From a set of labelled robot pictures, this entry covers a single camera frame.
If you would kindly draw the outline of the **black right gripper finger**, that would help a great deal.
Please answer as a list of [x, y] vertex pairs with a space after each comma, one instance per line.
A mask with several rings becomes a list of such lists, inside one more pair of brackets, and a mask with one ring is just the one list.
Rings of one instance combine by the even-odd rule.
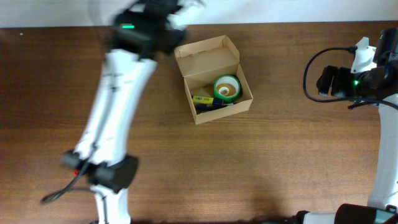
[[317, 80], [316, 84], [319, 95], [328, 96], [333, 78], [337, 74], [338, 74], [338, 67], [329, 65], [323, 69], [322, 75]]
[[340, 98], [354, 97], [354, 75], [350, 68], [338, 69], [331, 84], [331, 95]]

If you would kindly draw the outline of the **yellow tape roll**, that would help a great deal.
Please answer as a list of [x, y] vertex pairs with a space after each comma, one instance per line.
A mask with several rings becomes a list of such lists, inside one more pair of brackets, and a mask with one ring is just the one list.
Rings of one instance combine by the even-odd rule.
[[237, 94], [237, 89], [232, 84], [222, 83], [216, 86], [216, 92], [221, 96], [232, 97]]

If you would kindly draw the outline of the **green tape roll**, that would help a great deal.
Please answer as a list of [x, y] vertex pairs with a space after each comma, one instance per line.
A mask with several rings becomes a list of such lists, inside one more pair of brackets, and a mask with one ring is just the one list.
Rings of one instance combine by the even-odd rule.
[[213, 85], [214, 96], [225, 103], [234, 103], [241, 92], [241, 83], [234, 75], [222, 75]]

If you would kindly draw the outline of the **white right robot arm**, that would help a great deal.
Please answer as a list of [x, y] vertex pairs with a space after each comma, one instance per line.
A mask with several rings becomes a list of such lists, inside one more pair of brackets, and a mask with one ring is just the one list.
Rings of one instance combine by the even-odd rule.
[[351, 68], [327, 66], [317, 80], [322, 103], [350, 101], [349, 109], [374, 105], [381, 121], [376, 180], [365, 206], [344, 203], [334, 213], [299, 211], [291, 223], [397, 223], [397, 29], [381, 31], [378, 44], [367, 37], [345, 47]]

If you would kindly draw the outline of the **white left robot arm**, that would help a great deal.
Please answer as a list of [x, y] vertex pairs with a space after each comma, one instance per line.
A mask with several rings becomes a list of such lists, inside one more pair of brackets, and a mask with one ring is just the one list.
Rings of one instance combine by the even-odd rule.
[[75, 148], [63, 156], [76, 178], [87, 176], [99, 223], [132, 222], [128, 188], [139, 160], [127, 154], [127, 139], [158, 53], [175, 55], [186, 92], [210, 90], [223, 100], [217, 110], [192, 109], [196, 124], [247, 111], [253, 101], [229, 37], [183, 43], [187, 26], [205, 7], [204, 1], [136, 1], [114, 18], [88, 123]]

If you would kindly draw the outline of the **yellow highlighter pen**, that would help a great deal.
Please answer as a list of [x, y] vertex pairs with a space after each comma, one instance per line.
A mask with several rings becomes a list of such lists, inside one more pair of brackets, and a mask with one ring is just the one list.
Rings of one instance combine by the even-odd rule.
[[220, 98], [212, 98], [205, 96], [192, 96], [192, 101], [196, 104], [204, 104], [204, 105], [222, 105], [223, 100]]

